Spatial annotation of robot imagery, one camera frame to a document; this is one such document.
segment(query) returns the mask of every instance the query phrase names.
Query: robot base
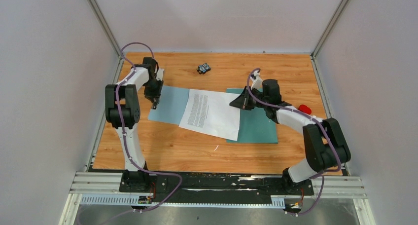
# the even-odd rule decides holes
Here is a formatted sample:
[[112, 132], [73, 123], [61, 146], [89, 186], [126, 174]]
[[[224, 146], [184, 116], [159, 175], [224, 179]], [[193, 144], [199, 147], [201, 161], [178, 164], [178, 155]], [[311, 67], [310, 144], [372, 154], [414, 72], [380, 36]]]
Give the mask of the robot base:
[[311, 181], [309, 179], [298, 183], [293, 182], [289, 175], [289, 168], [283, 170], [282, 179], [282, 188], [289, 194], [296, 193], [300, 191], [300, 188], [309, 187], [309, 185], [311, 185]]
[[147, 192], [150, 187], [149, 174], [143, 171], [128, 171], [122, 173], [122, 178], [119, 185], [120, 192]]

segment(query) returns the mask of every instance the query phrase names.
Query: blue paper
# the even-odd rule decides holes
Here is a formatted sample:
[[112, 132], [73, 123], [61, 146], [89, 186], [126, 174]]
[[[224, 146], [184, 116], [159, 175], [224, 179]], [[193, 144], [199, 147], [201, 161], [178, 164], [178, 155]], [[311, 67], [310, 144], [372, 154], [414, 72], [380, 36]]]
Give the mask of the blue paper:
[[149, 112], [148, 120], [179, 125], [189, 100], [188, 88], [163, 85], [157, 109]]
[[[227, 88], [227, 93], [241, 94], [242, 88]], [[228, 143], [272, 143], [277, 144], [276, 123], [266, 117], [261, 108], [240, 112], [240, 131], [238, 141], [226, 140]]]

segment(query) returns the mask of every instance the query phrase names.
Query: black object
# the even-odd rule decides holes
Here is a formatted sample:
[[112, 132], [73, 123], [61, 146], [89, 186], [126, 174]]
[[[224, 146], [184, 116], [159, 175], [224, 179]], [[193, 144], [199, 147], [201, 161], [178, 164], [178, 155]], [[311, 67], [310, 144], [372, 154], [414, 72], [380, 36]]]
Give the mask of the black object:
[[[338, 121], [334, 118], [328, 118], [323, 120], [321, 124], [325, 128], [341, 163], [350, 161], [351, 153]], [[331, 148], [322, 141], [323, 136], [317, 124], [309, 124], [303, 127], [306, 160], [309, 166], [316, 172], [337, 165]]]
[[292, 209], [289, 205], [286, 205], [286, 208], [283, 209], [283, 211], [286, 211], [288, 213], [294, 213], [294, 214], [300, 213], [301, 210], [302, 210], [302, 208]]
[[[183, 182], [167, 201], [171, 203], [270, 204], [272, 203], [271, 195], [301, 196], [300, 188], [303, 188], [305, 195], [314, 194], [310, 181], [302, 183], [297, 190], [286, 190], [281, 176], [251, 177], [257, 174], [176, 173], [183, 177]], [[170, 176], [150, 176], [150, 179], [151, 182], [155, 182], [157, 194], [152, 202], [163, 200], [177, 186], [179, 180], [177, 177]]]
[[[257, 89], [252, 89], [251, 92], [257, 99], [263, 102], [282, 106], [282, 107], [290, 106], [289, 103], [282, 101], [281, 95], [280, 95], [280, 87], [276, 79], [264, 80], [263, 92]], [[243, 92], [239, 95], [239, 97], [237, 97], [232, 102], [230, 102], [229, 105], [232, 107], [243, 109], [243, 110], [252, 110], [255, 107], [263, 108], [264, 111], [266, 112], [267, 118], [274, 121], [275, 123], [278, 123], [277, 117], [276, 117], [277, 108], [272, 108], [272, 107], [266, 106], [264, 104], [261, 104], [255, 101], [249, 94], [247, 87], [244, 87]]]
[[[122, 126], [119, 111], [116, 105], [116, 84], [108, 84], [105, 88], [105, 114], [106, 120], [112, 123], [113, 128]], [[134, 84], [120, 86], [119, 99], [125, 99], [125, 104], [121, 104], [123, 120], [125, 127], [132, 129], [133, 125], [138, 123], [140, 110], [137, 88]]]
[[152, 102], [152, 109], [157, 109], [160, 103], [161, 89], [163, 88], [163, 80], [157, 80], [157, 71], [160, 69], [158, 62], [151, 57], [144, 57], [142, 65], [136, 67], [143, 67], [148, 69], [149, 80], [144, 84], [145, 98]]
[[293, 182], [289, 174], [289, 168], [283, 170], [282, 178], [283, 189], [289, 194], [297, 193], [300, 191], [300, 188], [307, 187], [311, 183], [310, 180], [304, 180], [297, 183]]
[[145, 206], [131, 206], [131, 208], [137, 209], [137, 210], [144, 210], [144, 209], [147, 209], [148, 207], [145, 207]]
[[[156, 109], [160, 102], [161, 89], [163, 88], [163, 81], [156, 79], [156, 70], [158, 70], [158, 62], [151, 57], [144, 57], [141, 65], [135, 67], [142, 67], [148, 70], [149, 80], [144, 84], [145, 98], [152, 102], [152, 108]], [[116, 104], [116, 84], [108, 84], [105, 88], [105, 115], [106, 121], [112, 123], [113, 128], [122, 126], [120, 121], [119, 111]], [[137, 88], [134, 84], [120, 86], [119, 99], [125, 99], [125, 104], [121, 104], [123, 120], [125, 126], [132, 129], [133, 125], [138, 123], [140, 117], [139, 101]]]
[[122, 173], [120, 180], [119, 191], [120, 192], [146, 192], [150, 187], [151, 181], [149, 174], [143, 171], [131, 172], [125, 170]]
[[196, 70], [200, 75], [206, 74], [208, 71], [210, 71], [210, 66], [207, 63], [204, 63], [199, 65]]

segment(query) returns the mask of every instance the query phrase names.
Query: metal frame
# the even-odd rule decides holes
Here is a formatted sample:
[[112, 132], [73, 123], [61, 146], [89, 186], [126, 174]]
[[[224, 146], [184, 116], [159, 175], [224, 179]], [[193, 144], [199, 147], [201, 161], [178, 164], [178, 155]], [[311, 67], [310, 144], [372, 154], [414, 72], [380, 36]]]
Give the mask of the metal frame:
[[[100, 24], [103, 27], [106, 36], [108, 37], [110, 43], [112, 44], [115, 52], [118, 54], [120, 61], [118, 68], [115, 71], [115, 77], [113, 82], [116, 82], [119, 78], [120, 72], [123, 66], [122, 55], [120, 52], [119, 45], [113, 36], [103, 14], [100, 11], [100, 8], [96, 0], [88, 0], [94, 13]], [[327, 37], [334, 28], [336, 22], [338, 21], [341, 13], [348, 4], [349, 0], [341, 0], [338, 8], [336, 9], [333, 17], [328, 23], [326, 29], [324, 30], [321, 38], [318, 41], [314, 51], [311, 53], [311, 62], [312, 67], [315, 73], [315, 77], [318, 83], [322, 101], [325, 107], [325, 111], [328, 117], [333, 115], [333, 111], [329, 105], [329, 99], [326, 92], [324, 83], [322, 82], [322, 76], [319, 70], [316, 57], [318, 56], [322, 46], [324, 45]], [[94, 162], [96, 156], [98, 144], [100, 142], [102, 132], [105, 125], [105, 115], [102, 115], [102, 118], [97, 126], [97, 135], [92, 146], [92, 155], [89, 158], [88, 163], [86, 164], [86, 170], [90, 168], [90, 165]], [[74, 181], [71, 185], [70, 192], [67, 198], [66, 205], [64, 207], [60, 225], [72, 225], [76, 218], [76, 213], [80, 204], [119, 204], [119, 205], [128, 205], [135, 202], [135, 199], [140, 195], [149, 195], [149, 193], [122, 193], [119, 192], [119, 183], [121, 181], [121, 173], [94, 173], [94, 172], [84, 172], [76, 173]], [[266, 175], [266, 177], [281, 177], [280, 175]], [[318, 193], [321, 186], [321, 179], [312, 180], [313, 190], [315, 194]], [[294, 199], [299, 198], [295, 195], [272, 195], [271, 204], [190, 204], [190, 203], [165, 203], [165, 206], [175, 206], [175, 207], [222, 207], [222, 208], [279, 208], [282, 205], [282, 201], [285, 199]], [[367, 195], [365, 193], [363, 184], [360, 177], [344, 177], [344, 176], [325, 176], [325, 184], [322, 192], [321, 198], [325, 199], [341, 199], [349, 198], [353, 199], [354, 205], [356, 207], [357, 216], [361, 225], [375, 225], [373, 215], [370, 210], [369, 202]]]
[[322, 36], [319, 39], [318, 44], [316, 45], [314, 51], [311, 54], [313, 59], [315, 59], [318, 56], [318, 53], [322, 49], [322, 46], [324, 45], [325, 40], [328, 38], [329, 34], [331, 33], [332, 29], [334, 28], [335, 24], [337, 23], [338, 18], [340, 17], [341, 13], [344, 11], [344, 9], [347, 6], [349, 1], [350, 0], [341, 0], [340, 4], [338, 5], [337, 9], [334, 12], [334, 15], [332, 16], [332, 18], [329, 21], [327, 27], [325, 28], [324, 32], [322, 33]]
[[120, 57], [122, 56], [122, 52], [120, 51], [119, 44], [116, 41], [115, 36], [113, 35], [112, 31], [110, 30], [109, 24], [107, 24], [105, 17], [103, 16], [102, 11], [100, 11], [99, 4], [96, 0], [87, 0], [94, 11], [94, 14], [97, 17], [97, 20], [99, 21], [100, 25], [103, 28], [104, 33], [106, 34], [107, 38], [110, 41], [110, 44], [112, 45], [113, 49], [115, 50], [116, 54]]

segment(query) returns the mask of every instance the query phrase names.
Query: cable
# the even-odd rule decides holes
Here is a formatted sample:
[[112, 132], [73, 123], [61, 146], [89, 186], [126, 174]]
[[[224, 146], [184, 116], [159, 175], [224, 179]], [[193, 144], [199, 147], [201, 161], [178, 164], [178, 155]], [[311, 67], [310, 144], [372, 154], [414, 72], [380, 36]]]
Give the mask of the cable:
[[269, 107], [272, 107], [272, 108], [277, 108], [277, 109], [283, 109], [283, 110], [286, 110], [286, 111], [291, 111], [291, 112], [294, 112], [294, 113], [300, 114], [300, 115], [302, 115], [302, 116], [304, 116], [304, 117], [306, 117], [306, 118], [308, 118], [308, 119], [312, 120], [313, 122], [315, 122], [315, 123], [319, 126], [319, 128], [321, 129], [321, 132], [322, 132], [322, 134], [324, 135], [325, 139], [327, 140], [327, 143], [328, 143], [328, 145], [329, 145], [329, 147], [330, 147], [330, 149], [331, 149], [331, 151], [332, 151], [332, 153], [333, 153], [333, 155], [334, 155], [334, 157], [335, 157], [335, 160], [337, 161], [337, 169], [327, 169], [327, 170], [324, 170], [324, 171], [318, 172], [317, 174], [315, 174], [315, 175], [313, 175], [313, 176], [311, 176], [311, 177], [310, 177], [310, 179], [314, 179], [314, 178], [317, 178], [317, 177], [319, 177], [319, 176], [321, 176], [321, 177], [322, 177], [322, 185], [321, 185], [321, 189], [319, 190], [318, 197], [316, 198], [316, 200], [315, 200], [315, 202], [313, 203], [312, 207], [311, 207], [311, 208], [309, 208], [307, 211], [304, 211], [304, 212], [299, 213], [299, 214], [293, 214], [293, 213], [290, 213], [290, 214], [293, 214], [293, 215], [295, 215], [295, 216], [307, 214], [307, 213], [309, 213], [310, 211], [312, 211], [312, 209], [313, 209], [313, 208], [316, 206], [316, 204], [318, 203], [319, 198], [321, 197], [321, 194], [322, 194], [322, 189], [324, 189], [324, 182], [325, 182], [325, 178], [324, 178], [324, 176], [323, 176], [322, 174], [323, 174], [324, 172], [338, 172], [338, 171], [340, 171], [340, 170], [341, 170], [341, 161], [340, 161], [340, 158], [338, 157], [337, 151], [335, 151], [334, 145], [332, 144], [331, 140], [329, 139], [327, 132], [325, 131], [324, 127], [322, 126], [322, 124], [321, 124], [321, 123], [320, 123], [317, 119], [315, 119], [315, 118], [311, 117], [310, 115], [308, 115], [308, 114], [306, 114], [306, 113], [304, 113], [304, 112], [301, 112], [301, 111], [299, 111], [299, 110], [296, 110], [296, 109], [287, 108], [287, 107], [282, 107], [282, 106], [273, 105], [273, 104], [270, 104], [270, 103], [263, 102], [263, 101], [259, 100], [258, 98], [256, 98], [256, 97], [254, 96], [254, 94], [253, 94], [253, 93], [252, 93], [252, 91], [251, 91], [251, 87], [250, 87], [250, 85], [249, 85], [249, 80], [250, 80], [251, 76], [254, 74], [254, 72], [256, 72], [256, 71], [259, 71], [259, 72], [260, 72], [260, 71], [261, 71], [261, 69], [260, 69], [260, 68], [256, 68], [256, 69], [254, 69], [254, 70], [253, 70], [253, 71], [252, 71], [252, 72], [248, 75], [248, 78], [247, 78], [247, 86], [246, 86], [246, 87], [247, 87], [247, 90], [248, 90], [248, 93], [250, 94], [250, 96], [251, 96], [251, 97], [252, 97], [252, 98], [253, 98], [256, 102], [258, 102], [258, 103], [261, 103], [261, 104], [263, 104], [263, 105], [266, 105], [266, 106], [269, 106]]
[[[149, 51], [151, 52], [151, 56], [152, 56], [152, 58], [154, 59], [154, 52], [152, 52], [152, 50], [151, 50], [151, 48], [148, 46], [148, 45], [146, 45], [146, 44], [144, 44], [144, 43], [142, 43], [142, 42], [131, 42], [131, 43], [128, 43], [128, 44], [126, 44], [124, 47], [122, 47], [122, 49], [121, 49], [121, 52], [123, 53], [123, 50], [126, 48], [126, 47], [128, 47], [128, 46], [130, 46], [130, 45], [132, 45], [132, 44], [140, 44], [140, 45], [144, 45], [144, 46], [146, 46], [146, 47], [148, 47], [148, 49], [149, 49]], [[122, 55], [122, 57], [123, 57], [123, 59], [125, 59], [127, 62], [129, 62], [129, 64], [131, 64], [132, 65], [132, 67], [133, 68], [136, 68], [135, 67], [135, 64], [132, 62], [132, 61], [130, 61], [128, 58], [126, 58], [126, 56], [125, 55]], [[104, 221], [103, 223], [101, 223], [101, 224], [99, 224], [99, 225], [104, 225], [104, 224], [107, 224], [108, 222], [110, 222], [110, 221], [112, 221], [112, 220], [114, 220], [114, 219], [116, 219], [116, 218], [118, 218], [118, 217], [120, 217], [120, 216], [122, 216], [122, 215], [125, 215], [125, 214], [127, 214], [127, 213], [132, 213], [132, 212], [140, 212], [140, 213], [142, 213], [142, 212], [147, 212], [147, 211], [152, 211], [152, 210], [154, 210], [154, 209], [156, 209], [156, 208], [158, 208], [158, 207], [160, 207], [160, 205], [161, 204], [163, 204], [164, 202], [166, 202], [169, 198], [170, 198], [170, 196], [172, 196], [172, 194], [174, 194], [174, 192], [180, 187], [180, 185], [181, 185], [181, 183], [183, 182], [183, 178], [181, 177], [181, 175], [180, 174], [176, 174], [176, 173], [166, 173], [166, 172], [154, 172], [154, 171], [149, 171], [149, 170], [146, 170], [146, 169], [143, 169], [143, 168], [141, 168], [139, 165], [137, 165], [133, 160], [132, 160], [132, 157], [131, 157], [131, 155], [129, 154], [129, 150], [128, 150], [128, 145], [127, 145], [127, 143], [126, 143], [126, 131], [125, 131], [125, 121], [124, 121], [124, 119], [123, 119], [123, 114], [122, 114], [122, 108], [121, 108], [121, 106], [120, 106], [120, 98], [119, 98], [119, 88], [120, 88], [120, 86], [124, 83], [124, 82], [126, 82], [126, 81], [128, 81], [133, 75], [135, 74], [135, 71], [132, 71], [132, 73], [130, 74], [130, 75], [128, 75], [127, 77], [125, 77], [122, 81], [120, 81], [120, 83], [116, 86], [116, 90], [115, 90], [115, 95], [116, 95], [116, 104], [117, 104], [117, 108], [118, 108], [118, 112], [119, 112], [119, 117], [120, 117], [120, 121], [121, 121], [121, 124], [122, 124], [122, 135], [123, 135], [123, 147], [125, 148], [125, 152], [126, 152], [126, 156], [128, 157], [128, 159], [129, 159], [129, 161], [132, 163], [132, 165], [134, 165], [136, 168], [138, 168], [140, 171], [143, 171], [143, 172], [145, 172], [145, 173], [150, 173], [150, 174], [157, 174], [157, 175], [163, 175], [163, 176], [175, 176], [175, 177], [178, 177], [180, 180], [179, 180], [179, 182], [178, 182], [178, 184], [177, 184], [177, 186], [167, 195], [167, 197], [165, 197], [163, 200], [161, 200], [161, 202], [159, 202], [158, 204], [156, 204], [156, 205], [154, 205], [154, 206], [152, 206], [152, 207], [150, 207], [150, 208], [146, 208], [146, 209], [134, 209], [134, 210], [128, 210], [128, 211], [125, 211], [125, 212], [122, 212], [122, 213], [120, 213], [120, 214], [118, 214], [118, 215], [115, 215], [115, 216], [113, 216], [113, 217], [111, 217], [110, 219], [108, 219], [108, 220], [106, 220], [106, 221]], [[80, 219], [79, 219], [79, 215], [77, 215], [77, 224], [78, 225], [81, 225], [81, 223], [80, 223]]]
[[301, 193], [302, 193], [302, 196], [301, 196], [301, 200], [299, 200], [298, 202], [296, 202], [295, 204], [303, 204], [303, 198], [305, 197], [305, 195], [304, 195], [304, 193], [303, 193], [303, 188], [301, 188]]
[[315, 200], [315, 202], [313, 203], [313, 205], [312, 205], [312, 206], [311, 206], [308, 210], [306, 210], [306, 211], [304, 211], [304, 212], [302, 212], [302, 213], [290, 213], [290, 212], [285, 212], [284, 214], [290, 214], [290, 215], [293, 215], [293, 216], [297, 217], [297, 216], [299, 216], [299, 215], [305, 215], [305, 214], [309, 213], [310, 211], [312, 211], [312, 210], [315, 208], [315, 206], [318, 204], [318, 202], [319, 202], [319, 198], [321, 197], [321, 194], [322, 194], [322, 190], [324, 189], [325, 178], [324, 178], [324, 176], [323, 176], [323, 175], [321, 175], [321, 177], [322, 177], [321, 189], [319, 189], [318, 197], [316, 198], [316, 200]]
[[158, 73], [158, 71], [160, 70], [160, 66], [158, 65], [158, 62], [155, 63], [157, 63], [157, 70], [155, 71], [155, 73]]
[[152, 185], [153, 185], [153, 187], [154, 187], [154, 193], [152, 194], [152, 197], [151, 197], [151, 191], [152, 191], [152, 188], [149, 190], [149, 197], [151, 198], [151, 199], [155, 199], [155, 197], [156, 197], [156, 195], [155, 195], [155, 188], [156, 188], [156, 186], [155, 186], [155, 183], [151, 183]]

